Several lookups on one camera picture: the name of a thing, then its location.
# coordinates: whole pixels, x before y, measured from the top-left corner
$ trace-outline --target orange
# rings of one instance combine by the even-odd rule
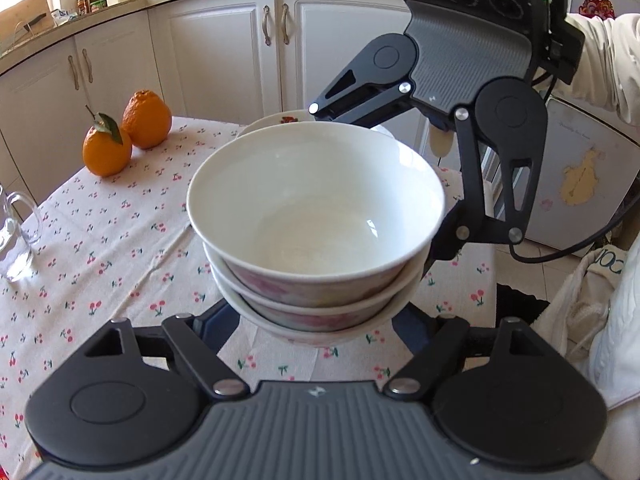
[[[134,146],[148,150],[160,144],[171,129],[171,111],[151,90],[133,94],[124,110],[122,126]]]
[[[131,160],[131,138],[113,119],[98,114],[94,126],[89,128],[84,138],[82,160],[94,175],[119,173]]]

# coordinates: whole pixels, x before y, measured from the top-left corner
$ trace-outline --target cabinet handle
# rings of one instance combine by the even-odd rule
[[[86,52],[86,49],[82,49],[82,55],[84,56],[84,62],[86,63],[86,68],[89,71],[89,83],[94,82],[94,71],[91,69],[91,60],[89,60],[89,55]]]
[[[78,72],[76,72],[76,66],[74,65],[74,57],[67,57],[69,60],[69,65],[71,66],[71,72],[74,73],[74,85],[76,86],[76,90],[80,89],[80,83],[78,82]]]
[[[289,35],[287,34],[287,13],[289,12],[289,6],[283,4],[282,6],[282,18],[280,19],[280,28],[282,30],[282,40],[285,45],[289,44]]]
[[[271,38],[269,37],[269,33],[267,31],[267,18],[269,17],[269,6],[264,6],[264,14],[262,15],[262,33],[264,34],[264,43],[266,46],[270,46]]]

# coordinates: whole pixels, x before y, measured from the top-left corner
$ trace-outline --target refrigerator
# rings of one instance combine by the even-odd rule
[[[640,12],[640,0],[570,0],[569,10],[607,19]],[[562,250],[594,234],[617,211],[640,171],[640,128],[578,100],[551,98],[547,111],[545,156],[526,237]],[[485,153],[482,171],[492,183],[494,213],[504,218],[494,152]],[[516,200],[527,177],[526,170],[514,177]]]

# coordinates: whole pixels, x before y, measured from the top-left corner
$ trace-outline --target black cable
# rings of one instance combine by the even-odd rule
[[[549,72],[545,72],[539,78],[534,79],[531,82],[531,86],[537,86],[540,83],[542,83],[543,81],[546,81],[547,79],[549,79],[550,77],[551,77],[551,74]]]
[[[622,210],[621,213],[617,215],[613,215],[613,218],[609,221],[609,223],[605,225],[602,229],[600,229],[597,233],[591,235],[589,238],[586,238],[581,242],[578,242],[577,244],[572,245],[571,247],[563,249],[562,251],[548,254],[547,256],[540,256],[538,258],[524,258],[522,256],[517,255],[515,253],[513,245],[509,244],[509,252],[511,253],[511,256],[513,257],[514,260],[516,260],[517,262],[521,262],[523,264],[546,264],[547,262],[551,262],[553,260],[557,260],[558,258],[568,256],[569,254],[575,253],[580,249],[584,249],[585,247],[590,246],[598,238],[604,236],[609,231],[611,231],[615,226],[617,226],[622,221],[622,219],[629,212],[629,210],[636,205],[638,200],[640,200],[640,193],[638,193],[635,197],[633,197],[633,200],[629,202],[629,204]]]
[[[558,82],[558,76],[555,75],[554,78],[551,80],[551,83],[549,83],[549,88],[546,89],[545,97],[543,99],[545,104],[547,101],[549,101],[549,98],[551,97],[551,92],[554,91],[554,87],[556,86],[557,82]]]

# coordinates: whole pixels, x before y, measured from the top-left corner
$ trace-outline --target knife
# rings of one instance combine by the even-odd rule
[[[45,12],[37,15],[29,23],[23,25],[22,28],[19,28],[14,36],[9,36],[5,40],[0,41],[0,54],[9,50],[11,47],[13,47],[14,44],[16,44],[18,40],[20,40],[20,38],[23,38],[27,33],[31,31],[30,27],[33,27],[33,25],[38,23],[41,19],[45,18],[46,16],[47,14]]]

